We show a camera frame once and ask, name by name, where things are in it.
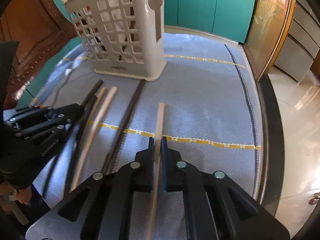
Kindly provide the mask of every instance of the basket base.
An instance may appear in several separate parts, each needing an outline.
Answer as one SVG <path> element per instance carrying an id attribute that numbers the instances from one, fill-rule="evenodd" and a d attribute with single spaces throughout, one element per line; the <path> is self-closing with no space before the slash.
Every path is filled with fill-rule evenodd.
<path id="1" fill-rule="evenodd" d="M 162 71 L 163 71 L 163 69 L 164 69 L 166 64 L 167 64 L 167 61 L 164 59 L 161 62 L 161 67 L 158 68 L 158 72 L 152 77 L 143 77 L 143 76 L 124 74 L 124 73 L 108 72 L 108 71 L 102 71 L 102 70 L 97 70 L 97 69 L 94 69 L 94 71 L 97 74 L 117 76 L 117 77 L 125 77 L 125 78 L 133 78 L 133 79 L 145 79 L 146 81 L 154 81 L 161 75 L 161 73 L 162 73 Z"/>

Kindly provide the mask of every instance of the triangular cutout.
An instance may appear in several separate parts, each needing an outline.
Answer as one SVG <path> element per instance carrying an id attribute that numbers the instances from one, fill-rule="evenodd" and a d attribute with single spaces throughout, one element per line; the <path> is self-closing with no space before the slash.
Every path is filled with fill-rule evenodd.
<path id="1" fill-rule="evenodd" d="M 228 193 L 240 220 L 244 221 L 258 214 L 258 210 L 236 189 L 230 187 L 228 188 Z"/>
<path id="2" fill-rule="evenodd" d="M 71 222 L 75 222 L 78 219 L 81 208 L 87 199 L 89 189 L 86 188 L 80 192 L 74 199 L 72 199 L 67 205 L 62 207 L 58 211 L 58 215 L 68 219 Z"/>

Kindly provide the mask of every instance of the white plastic basket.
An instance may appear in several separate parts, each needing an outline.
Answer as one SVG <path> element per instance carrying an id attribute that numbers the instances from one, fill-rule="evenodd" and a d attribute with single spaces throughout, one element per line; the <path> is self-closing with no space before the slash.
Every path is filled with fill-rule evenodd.
<path id="1" fill-rule="evenodd" d="M 65 6 L 96 73 L 159 77 L 166 65 L 163 0 L 68 0 Z"/>

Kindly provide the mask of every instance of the silver screw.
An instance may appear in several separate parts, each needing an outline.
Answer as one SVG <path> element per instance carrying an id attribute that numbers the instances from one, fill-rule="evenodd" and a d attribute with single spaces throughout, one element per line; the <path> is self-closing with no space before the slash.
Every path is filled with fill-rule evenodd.
<path id="1" fill-rule="evenodd" d="M 92 175 L 93 179 L 99 180 L 103 178 L 103 174 L 101 172 L 96 172 Z"/>
<path id="2" fill-rule="evenodd" d="M 130 163 L 130 167 L 133 168 L 133 169 L 137 169 L 140 167 L 140 163 L 138 162 L 132 162 Z"/>
<path id="3" fill-rule="evenodd" d="M 185 168 L 187 166 L 187 163 L 184 161 L 179 161 L 177 162 L 177 167 L 178 168 Z"/>
<path id="4" fill-rule="evenodd" d="M 225 174 L 222 171 L 216 171 L 214 175 L 217 179 L 223 179 L 225 176 Z"/>

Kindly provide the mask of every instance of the teal cabinet door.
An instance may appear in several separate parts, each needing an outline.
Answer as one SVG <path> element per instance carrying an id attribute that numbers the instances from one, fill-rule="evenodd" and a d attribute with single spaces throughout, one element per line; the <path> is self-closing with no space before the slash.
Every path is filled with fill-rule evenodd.
<path id="1" fill-rule="evenodd" d="M 178 26 L 212 32 L 217 0 L 179 0 Z"/>
<path id="2" fill-rule="evenodd" d="M 178 0 L 164 0 L 164 24 L 177 25 Z"/>
<path id="3" fill-rule="evenodd" d="M 255 0 L 217 0 L 212 33 L 244 43 Z"/>

